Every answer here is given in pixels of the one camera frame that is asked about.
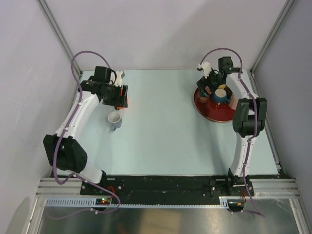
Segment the grey mug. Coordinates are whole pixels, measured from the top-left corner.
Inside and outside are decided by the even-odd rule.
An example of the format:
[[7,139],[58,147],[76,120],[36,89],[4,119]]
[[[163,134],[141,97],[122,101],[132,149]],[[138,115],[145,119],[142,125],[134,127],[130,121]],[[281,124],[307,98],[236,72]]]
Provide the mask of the grey mug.
[[116,129],[120,128],[122,125],[122,116],[117,111],[111,112],[108,115],[108,121],[111,124],[111,130],[115,131]]

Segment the orange mug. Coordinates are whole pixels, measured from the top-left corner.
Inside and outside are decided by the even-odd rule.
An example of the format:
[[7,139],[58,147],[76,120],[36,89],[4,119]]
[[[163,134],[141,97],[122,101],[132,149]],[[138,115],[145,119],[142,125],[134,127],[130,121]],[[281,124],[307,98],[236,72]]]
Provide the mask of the orange mug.
[[122,109],[124,109],[125,107],[115,107],[115,109],[118,111],[118,110],[122,110]]

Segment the pink mug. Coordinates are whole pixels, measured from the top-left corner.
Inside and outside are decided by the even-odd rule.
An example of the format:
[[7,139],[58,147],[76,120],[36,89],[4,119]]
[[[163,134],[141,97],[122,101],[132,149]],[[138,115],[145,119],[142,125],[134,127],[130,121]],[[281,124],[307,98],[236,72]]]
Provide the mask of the pink mug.
[[198,91],[198,99],[201,103],[206,103],[209,100],[210,93],[204,92],[202,90]]

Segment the blue mug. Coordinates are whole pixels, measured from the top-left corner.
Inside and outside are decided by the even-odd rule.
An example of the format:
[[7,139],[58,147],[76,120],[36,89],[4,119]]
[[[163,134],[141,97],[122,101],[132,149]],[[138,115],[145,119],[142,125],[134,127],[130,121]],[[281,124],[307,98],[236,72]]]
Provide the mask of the blue mug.
[[212,93],[212,102],[216,105],[228,105],[230,100],[228,99],[227,92],[224,89],[218,88]]

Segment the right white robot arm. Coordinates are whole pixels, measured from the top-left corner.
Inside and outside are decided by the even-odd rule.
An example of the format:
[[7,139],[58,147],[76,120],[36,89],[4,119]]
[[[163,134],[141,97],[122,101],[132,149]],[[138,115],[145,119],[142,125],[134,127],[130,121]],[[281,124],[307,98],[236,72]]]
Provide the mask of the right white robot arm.
[[231,57],[218,59],[218,69],[201,62],[203,76],[197,81],[193,100],[196,109],[214,122],[232,122],[236,133],[233,162],[223,182],[211,181],[213,196],[253,194],[249,161],[256,138],[265,127],[267,100],[259,97],[242,79],[242,68],[234,67]]

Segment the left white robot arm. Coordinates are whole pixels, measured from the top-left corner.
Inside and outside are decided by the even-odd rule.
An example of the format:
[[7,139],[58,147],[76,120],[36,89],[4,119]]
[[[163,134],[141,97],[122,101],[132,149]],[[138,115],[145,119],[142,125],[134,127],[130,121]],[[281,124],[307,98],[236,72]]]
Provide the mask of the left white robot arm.
[[91,189],[98,195],[108,190],[108,182],[104,180],[106,174],[91,162],[78,139],[99,104],[117,110],[128,107],[128,86],[122,83],[124,76],[124,71],[97,66],[93,75],[78,82],[76,100],[65,121],[54,134],[43,139],[53,174],[56,175],[57,170],[68,171],[70,176],[91,182]]

